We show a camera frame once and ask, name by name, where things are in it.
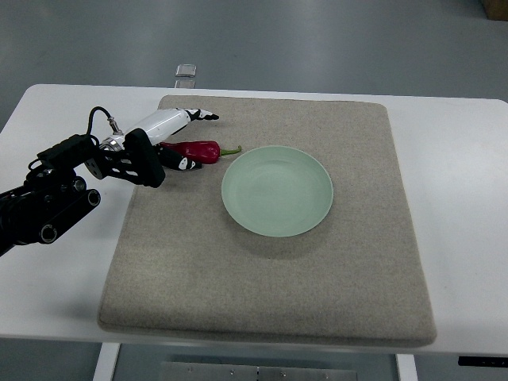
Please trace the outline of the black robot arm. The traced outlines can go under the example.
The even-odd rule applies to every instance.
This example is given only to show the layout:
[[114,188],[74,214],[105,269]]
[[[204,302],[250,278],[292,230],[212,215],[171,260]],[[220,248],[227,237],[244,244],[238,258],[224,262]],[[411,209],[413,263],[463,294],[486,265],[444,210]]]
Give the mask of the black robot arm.
[[161,138],[142,128],[123,133],[111,114],[113,134],[100,142],[92,133],[94,107],[87,131],[38,153],[19,187],[1,194],[1,253],[17,245],[51,244],[80,222],[100,201],[75,169],[85,164],[97,179],[113,177],[156,188],[165,178],[155,146]]

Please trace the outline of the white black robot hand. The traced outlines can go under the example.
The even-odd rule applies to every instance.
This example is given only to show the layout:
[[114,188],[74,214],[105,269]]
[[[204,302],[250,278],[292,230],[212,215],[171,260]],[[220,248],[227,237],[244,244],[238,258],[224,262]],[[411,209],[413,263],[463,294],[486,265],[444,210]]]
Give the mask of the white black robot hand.
[[155,149],[155,153],[160,163],[172,170],[189,171],[201,168],[203,164],[187,159],[168,148],[162,148],[159,143],[166,142],[166,139],[184,129],[189,123],[196,120],[217,120],[219,116],[210,111],[201,109],[166,109],[157,110],[137,122],[128,129],[132,132],[134,129],[142,129],[146,132],[148,139]]

